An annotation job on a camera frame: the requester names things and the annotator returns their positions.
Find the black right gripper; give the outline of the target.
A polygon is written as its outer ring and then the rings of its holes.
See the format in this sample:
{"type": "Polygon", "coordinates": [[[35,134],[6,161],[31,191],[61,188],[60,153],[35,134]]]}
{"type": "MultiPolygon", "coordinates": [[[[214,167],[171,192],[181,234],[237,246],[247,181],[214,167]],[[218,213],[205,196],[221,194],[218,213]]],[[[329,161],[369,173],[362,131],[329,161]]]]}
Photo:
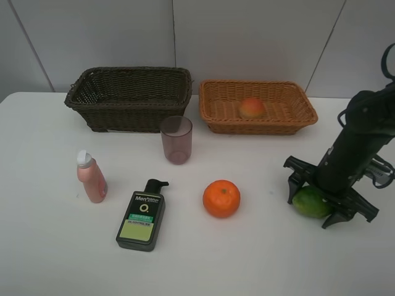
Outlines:
{"type": "Polygon", "coordinates": [[[288,178],[288,203],[292,204],[294,196],[305,185],[314,187],[333,207],[333,213],[322,224],[326,229],[334,224],[352,220],[356,213],[360,213],[368,222],[376,218],[379,209],[363,198],[352,185],[356,177],[342,175],[324,158],[318,166],[290,156],[283,165],[293,173],[288,178]]]}

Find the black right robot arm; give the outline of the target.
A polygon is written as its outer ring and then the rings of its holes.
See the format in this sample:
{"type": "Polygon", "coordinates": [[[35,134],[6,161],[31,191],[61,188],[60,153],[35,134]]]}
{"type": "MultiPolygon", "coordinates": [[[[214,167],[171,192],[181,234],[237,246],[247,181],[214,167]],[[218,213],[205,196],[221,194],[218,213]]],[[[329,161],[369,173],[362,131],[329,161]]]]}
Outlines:
{"type": "Polygon", "coordinates": [[[386,188],[394,181],[394,167],[378,156],[381,148],[394,139],[394,83],[381,91],[359,92],[338,115],[338,120],[342,119],[346,121],[343,129],[319,165],[293,156],[284,164],[293,170],[288,178],[289,204],[303,185],[308,184],[334,208],[323,229],[348,222],[356,213],[371,222],[379,212],[353,185],[364,176],[377,189],[386,188]]]}

